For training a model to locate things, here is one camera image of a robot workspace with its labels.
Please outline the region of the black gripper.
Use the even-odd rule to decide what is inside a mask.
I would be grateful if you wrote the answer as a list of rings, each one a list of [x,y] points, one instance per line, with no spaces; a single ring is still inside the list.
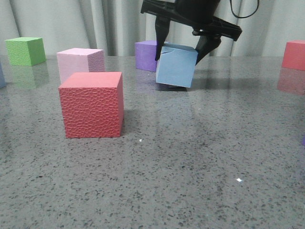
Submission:
[[[193,35],[200,36],[195,48],[198,53],[196,64],[220,45],[221,36],[238,40],[242,29],[214,16],[218,4],[218,0],[144,0],[141,13],[156,16],[155,60],[160,58],[171,21],[192,27]]]

